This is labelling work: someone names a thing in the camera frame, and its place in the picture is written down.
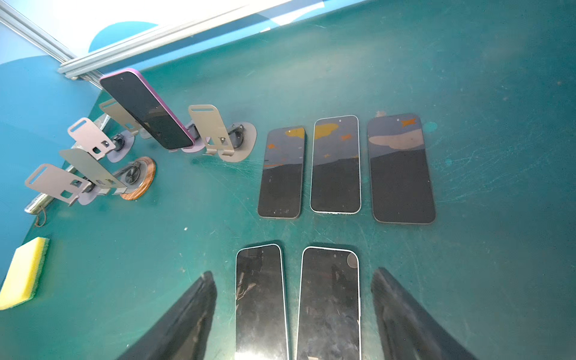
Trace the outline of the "pink phone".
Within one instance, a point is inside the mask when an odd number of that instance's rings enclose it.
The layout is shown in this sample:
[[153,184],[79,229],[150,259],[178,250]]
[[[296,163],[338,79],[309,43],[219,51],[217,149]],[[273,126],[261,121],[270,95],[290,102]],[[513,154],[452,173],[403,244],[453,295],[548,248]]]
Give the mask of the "pink phone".
[[165,149],[195,145],[187,128],[138,70],[110,73],[100,78],[100,85]]

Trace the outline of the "dark grey stand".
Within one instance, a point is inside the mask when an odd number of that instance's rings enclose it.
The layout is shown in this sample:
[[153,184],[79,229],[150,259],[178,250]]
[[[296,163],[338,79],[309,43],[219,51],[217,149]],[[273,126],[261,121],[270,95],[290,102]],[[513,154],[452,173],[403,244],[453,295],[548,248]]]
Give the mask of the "dark grey stand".
[[129,131],[133,136],[140,135],[144,140],[152,135],[139,124],[136,119],[116,100],[110,99],[99,104],[99,108],[113,119],[118,125]]

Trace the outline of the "left aluminium frame post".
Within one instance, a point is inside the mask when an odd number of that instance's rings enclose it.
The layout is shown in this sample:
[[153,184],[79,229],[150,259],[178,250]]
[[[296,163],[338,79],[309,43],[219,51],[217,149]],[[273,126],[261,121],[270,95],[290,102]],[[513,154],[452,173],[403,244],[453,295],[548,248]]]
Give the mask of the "left aluminium frame post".
[[1,24],[64,64],[88,54],[98,21],[94,1],[2,1]]

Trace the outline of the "yellow sponge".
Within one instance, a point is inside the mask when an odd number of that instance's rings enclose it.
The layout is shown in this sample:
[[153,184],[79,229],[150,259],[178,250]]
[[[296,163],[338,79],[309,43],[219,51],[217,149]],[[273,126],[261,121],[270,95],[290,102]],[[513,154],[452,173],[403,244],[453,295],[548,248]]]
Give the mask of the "yellow sponge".
[[1,310],[14,308],[35,296],[50,240],[37,237],[18,247],[1,287]]

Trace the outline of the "wooden round phone stand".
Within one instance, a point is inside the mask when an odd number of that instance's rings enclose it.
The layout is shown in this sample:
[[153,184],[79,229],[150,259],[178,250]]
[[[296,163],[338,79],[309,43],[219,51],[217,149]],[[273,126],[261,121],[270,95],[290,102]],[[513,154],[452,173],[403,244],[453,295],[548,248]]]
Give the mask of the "wooden round phone stand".
[[61,150],[59,154],[86,177],[95,190],[99,190],[98,194],[107,194],[114,189],[114,195],[128,201],[141,198],[151,187],[156,174],[156,164],[150,157],[140,157],[120,170],[110,172],[82,149]]

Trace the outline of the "horizontal aluminium frame bar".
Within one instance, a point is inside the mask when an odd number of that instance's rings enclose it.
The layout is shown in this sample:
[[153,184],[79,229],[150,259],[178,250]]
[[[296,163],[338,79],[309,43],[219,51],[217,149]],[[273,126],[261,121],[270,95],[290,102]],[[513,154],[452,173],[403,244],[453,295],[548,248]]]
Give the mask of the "horizontal aluminium frame bar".
[[228,4],[198,19],[156,26],[132,37],[105,46],[63,63],[58,73],[74,79],[99,68],[190,38],[201,32],[283,5],[282,0],[243,1]]

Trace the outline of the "dark phone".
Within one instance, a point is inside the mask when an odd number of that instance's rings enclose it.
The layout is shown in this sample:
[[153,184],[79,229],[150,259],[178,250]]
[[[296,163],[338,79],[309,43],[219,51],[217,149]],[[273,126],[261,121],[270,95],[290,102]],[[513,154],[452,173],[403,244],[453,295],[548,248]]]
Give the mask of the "dark phone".
[[421,119],[413,113],[367,123],[372,211],[387,224],[431,224],[437,213]]

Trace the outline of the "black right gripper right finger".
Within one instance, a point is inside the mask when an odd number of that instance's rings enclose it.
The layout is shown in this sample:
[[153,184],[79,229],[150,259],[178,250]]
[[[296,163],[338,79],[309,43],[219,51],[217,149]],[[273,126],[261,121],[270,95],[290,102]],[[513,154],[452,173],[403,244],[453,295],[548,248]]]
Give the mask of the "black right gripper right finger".
[[474,359],[383,267],[370,290],[386,359]]

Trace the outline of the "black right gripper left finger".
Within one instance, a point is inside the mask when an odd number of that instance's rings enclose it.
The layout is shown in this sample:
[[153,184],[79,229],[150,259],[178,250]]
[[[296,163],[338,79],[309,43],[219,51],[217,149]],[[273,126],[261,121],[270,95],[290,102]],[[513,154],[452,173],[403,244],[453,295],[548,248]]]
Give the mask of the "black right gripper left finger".
[[218,292],[204,272],[120,359],[203,359]]

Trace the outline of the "green phone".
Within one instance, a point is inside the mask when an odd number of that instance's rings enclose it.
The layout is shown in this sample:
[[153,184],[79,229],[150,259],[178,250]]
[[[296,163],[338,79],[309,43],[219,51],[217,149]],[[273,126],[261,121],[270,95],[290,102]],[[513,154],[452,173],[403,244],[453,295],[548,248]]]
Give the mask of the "green phone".
[[288,359],[288,345],[281,248],[243,248],[235,258],[235,358]]

